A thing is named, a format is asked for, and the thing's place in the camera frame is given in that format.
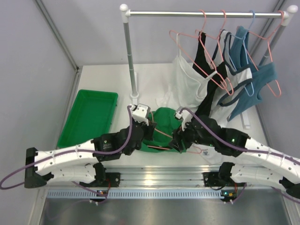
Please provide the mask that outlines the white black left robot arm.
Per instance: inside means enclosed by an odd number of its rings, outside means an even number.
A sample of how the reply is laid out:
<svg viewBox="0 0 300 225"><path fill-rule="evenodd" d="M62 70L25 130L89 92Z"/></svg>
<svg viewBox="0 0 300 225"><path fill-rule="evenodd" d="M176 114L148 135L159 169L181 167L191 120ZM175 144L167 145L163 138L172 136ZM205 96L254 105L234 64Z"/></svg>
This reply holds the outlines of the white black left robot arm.
<svg viewBox="0 0 300 225"><path fill-rule="evenodd" d="M25 188L39 188L54 182L79 182L85 187L105 183L102 162L118 160L140 150L143 140L152 140L155 122L133 122L132 127L103 134L79 145L58 150L26 150Z"/></svg>

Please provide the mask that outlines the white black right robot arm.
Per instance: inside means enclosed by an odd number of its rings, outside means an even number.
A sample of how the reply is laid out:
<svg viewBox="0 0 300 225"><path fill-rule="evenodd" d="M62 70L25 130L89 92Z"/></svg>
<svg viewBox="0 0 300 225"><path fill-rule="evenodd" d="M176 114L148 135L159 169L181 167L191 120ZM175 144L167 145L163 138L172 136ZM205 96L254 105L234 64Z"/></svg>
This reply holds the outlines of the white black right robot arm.
<svg viewBox="0 0 300 225"><path fill-rule="evenodd" d="M192 144L213 148L223 156L250 161L258 168L250 168L234 162L223 162L218 179L224 186L235 183L254 183L285 191L300 197L300 160L263 145L234 128L225 128L207 116L194 117L188 111L177 112L181 121L172 133L169 145L179 152Z"/></svg>

